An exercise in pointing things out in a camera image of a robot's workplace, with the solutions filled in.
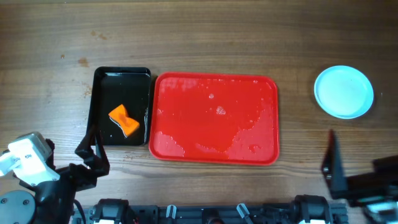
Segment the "orange sponge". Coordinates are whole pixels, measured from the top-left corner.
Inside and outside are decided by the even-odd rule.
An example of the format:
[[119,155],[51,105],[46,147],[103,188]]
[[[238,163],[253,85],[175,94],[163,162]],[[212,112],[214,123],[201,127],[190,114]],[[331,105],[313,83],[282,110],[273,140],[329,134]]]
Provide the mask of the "orange sponge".
[[108,116],[113,123],[119,126],[125,138],[135,133],[140,127],[139,122],[128,115],[123,104],[110,111]]

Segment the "light blue plate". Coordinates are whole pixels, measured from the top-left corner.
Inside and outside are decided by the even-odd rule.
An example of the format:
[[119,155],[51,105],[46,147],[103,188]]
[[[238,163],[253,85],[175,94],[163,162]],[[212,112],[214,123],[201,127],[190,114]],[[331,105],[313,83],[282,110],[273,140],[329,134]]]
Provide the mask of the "light blue plate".
[[367,76],[346,65],[322,71],[313,85],[320,108],[339,119],[355,119],[366,114],[374,103],[374,90]]

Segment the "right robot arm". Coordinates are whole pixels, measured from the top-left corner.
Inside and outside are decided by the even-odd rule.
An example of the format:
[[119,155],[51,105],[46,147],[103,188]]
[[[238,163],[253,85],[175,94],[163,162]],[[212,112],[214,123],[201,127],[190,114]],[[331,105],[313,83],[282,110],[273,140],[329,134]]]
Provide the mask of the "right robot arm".
[[369,223],[397,223],[397,156],[375,159],[372,172],[347,177],[331,129],[320,171],[333,199],[360,207]]

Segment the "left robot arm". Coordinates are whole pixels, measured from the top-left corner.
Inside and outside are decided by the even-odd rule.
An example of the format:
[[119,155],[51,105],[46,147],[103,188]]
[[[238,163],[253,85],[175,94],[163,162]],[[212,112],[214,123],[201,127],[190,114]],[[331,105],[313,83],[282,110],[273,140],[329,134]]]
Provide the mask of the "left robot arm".
[[34,131],[21,135],[1,153],[1,175],[13,173],[23,190],[1,195],[1,223],[68,223],[77,192],[96,187],[97,179],[109,173],[99,129],[92,126],[75,154],[82,164],[56,168],[54,143]]

